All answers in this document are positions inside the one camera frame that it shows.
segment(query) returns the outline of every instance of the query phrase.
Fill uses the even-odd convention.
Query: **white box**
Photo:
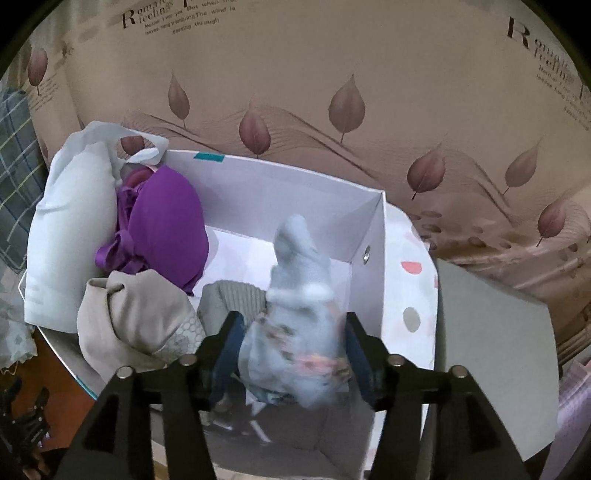
[[[203,205],[210,255],[194,290],[194,306],[203,285],[216,280],[267,288],[277,228],[299,213],[318,250],[332,259],[343,311],[356,312],[366,331],[382,337],[391,352],[433,368],[437,274],[411,222],[387,205],[384,192],[251,158],[171,150],[164,162],[192,183]],[[408,308],[419,318],[412,327],[404,321]],[[89,394],[99,394],[105,384],[82,358],[76,337],[41,331]],[[250,421],[244,422],[244,431],[234,426],[206,432],[213,461],[238,472],[282,478],[360,478],[371,465],[384,420],[354,386],[341,407],[266,406],[254,416],[245,403],[232,408]],[[158,416],[153,424],[152,438],[162,444]]]

